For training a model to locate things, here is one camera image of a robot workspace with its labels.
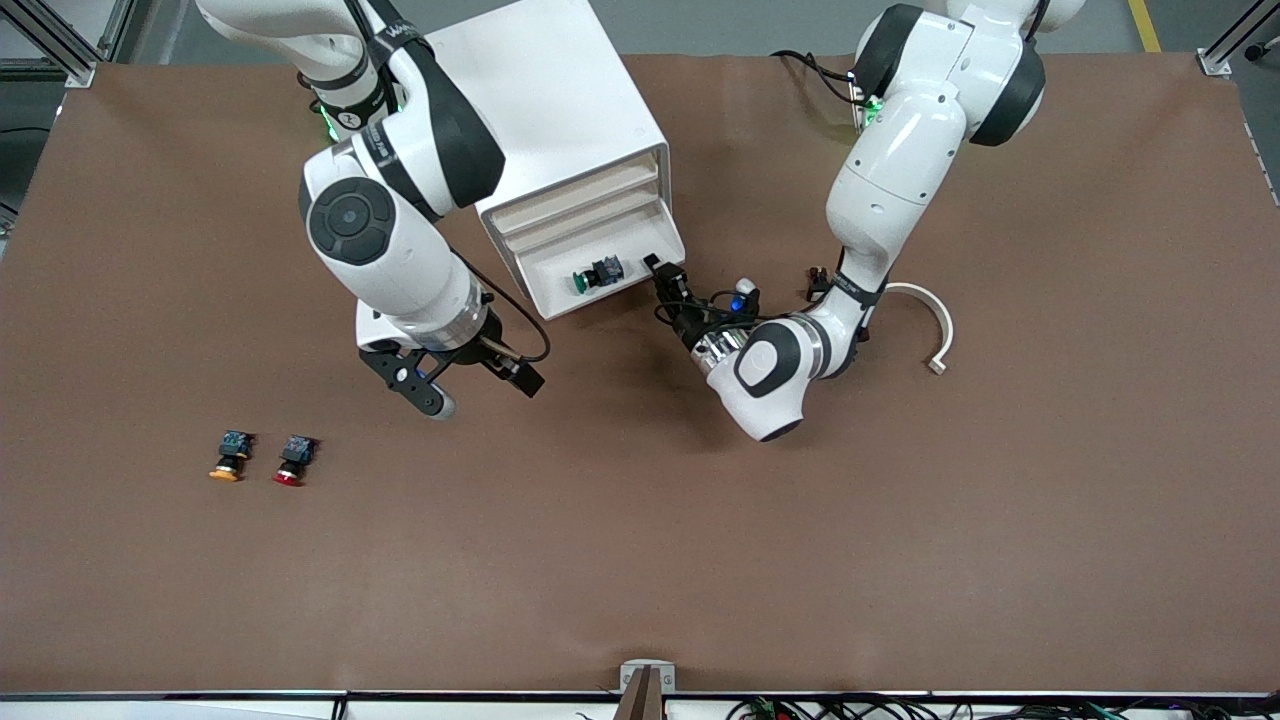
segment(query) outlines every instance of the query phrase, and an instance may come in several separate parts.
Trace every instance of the white robotic arm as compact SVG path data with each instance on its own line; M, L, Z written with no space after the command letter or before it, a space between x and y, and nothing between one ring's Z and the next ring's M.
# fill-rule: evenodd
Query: white robotic arm
M727 318L698 309L678 268L650 263L673 328L749 436L771 441L794 429L810 380L845 372L960 145L1000 145L1039 108L1043 65L1023 28L1048 18L1056 27L1082 4L934 3L945 14L895 5L867 29L854 73L883 105L827 199L827 222L844 250L832 288L815 306L754 325L750 307ZM749 301L758 306L758 295ZM744 324L754 329L748 334Z
M435 383L453 364L536 393L531 363L547 352L502 343L493 296L434 227L493 193L506 158L417 29L388 0L197 1L214 29L292 60L338 120L342 140L307 160L298 206L316 255L360 300L362 360L433 419L453 413Z

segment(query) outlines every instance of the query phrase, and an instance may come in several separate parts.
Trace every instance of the white curved bracket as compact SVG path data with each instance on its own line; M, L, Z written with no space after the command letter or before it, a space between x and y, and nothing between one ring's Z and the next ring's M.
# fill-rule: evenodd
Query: white curved bracket
M951 311L947 306L938 300L937 295L933 295L927 288L911 283L888 283L884 286L884 292L901 292L902 295L910 295L911 297L919 300L920 302L929 306L933 314L938 318L938 325L942 328L942 347L938 348L933 357L929 357L929 369L937 374L946 372L947 366L942 363L942 356L951 350L951 341L956 336L956 325L951 322Z

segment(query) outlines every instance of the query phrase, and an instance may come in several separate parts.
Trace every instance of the yellow floor line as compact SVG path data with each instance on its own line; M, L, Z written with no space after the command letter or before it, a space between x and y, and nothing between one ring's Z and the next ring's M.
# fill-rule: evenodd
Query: yellow floor line
M1142 49L1147 53L1160 53L1160 38L1156 37L1156 26L1151 24L1146 0L1129 0L1129 12L1133 13L1133 24L1138 26Z

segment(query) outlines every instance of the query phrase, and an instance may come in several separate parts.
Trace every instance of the green led light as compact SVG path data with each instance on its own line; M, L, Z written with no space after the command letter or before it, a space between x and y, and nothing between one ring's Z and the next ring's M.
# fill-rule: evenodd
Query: green led light
M870 123L872 120L874 120L876 115L879 113L879 109L883 106L884 102L882 100L872 100L867 102L867 122Z

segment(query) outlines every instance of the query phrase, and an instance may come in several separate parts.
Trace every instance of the brown mat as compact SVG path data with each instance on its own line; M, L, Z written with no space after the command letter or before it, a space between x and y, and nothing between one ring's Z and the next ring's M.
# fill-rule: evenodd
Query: brown mat
M847 108L776 59L628 65L698 288L797 306ZM951 369L892 296L768 446L648 287L550 323L535 400L457 369L422 419L307 247L293 70L101 68L0 264L0 688L570 689L632 656L687 689L1275 688L1280 215L1235 88L1047 67L895 273L950 304ZM474 214L443 229L506 278ZM261 433L238 486L205 477L227 428ZM288 433L324 441L305 489L268 479Z

